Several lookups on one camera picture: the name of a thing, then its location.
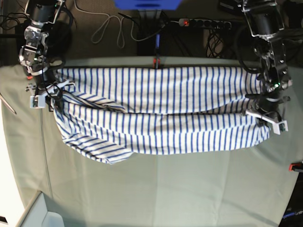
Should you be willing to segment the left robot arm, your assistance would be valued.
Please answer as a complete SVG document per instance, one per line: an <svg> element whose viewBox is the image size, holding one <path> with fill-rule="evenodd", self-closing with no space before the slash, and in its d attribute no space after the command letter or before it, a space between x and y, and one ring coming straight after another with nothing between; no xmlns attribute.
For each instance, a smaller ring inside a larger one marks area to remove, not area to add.
<svg viewBox="0 0 303 227"><path fill-rule="evenodd" d="M292 85L292 79L288 74L285 45L279 37L285 26L278 3L275 0L244 0L240 7L247 24L238 30L235 38L249 29L256 40L254 53L259 58L260 67L250 69L243 60L239 63L247 72L256 74L261 82L259 93L245 95L253 101L245 113L258 118L260 124L270 123L284 131L287 121L279 107L290 100L282 92Z"/></svg>

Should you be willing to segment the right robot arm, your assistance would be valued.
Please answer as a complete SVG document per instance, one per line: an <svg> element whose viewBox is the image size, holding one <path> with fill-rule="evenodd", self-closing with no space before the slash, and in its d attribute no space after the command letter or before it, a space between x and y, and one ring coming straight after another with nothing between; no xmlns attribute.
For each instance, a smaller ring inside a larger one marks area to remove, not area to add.
<svg viewBox="0 0 303 227"><path fill-rule="evenodd" d="M27 78L30 108L63 109L63 89L72 85L57 70L65 66L64 51L71 40L73 15L63 0L29 0L24 13L29 25L24 30L25 44L19 51L19 63Z"/></svg>

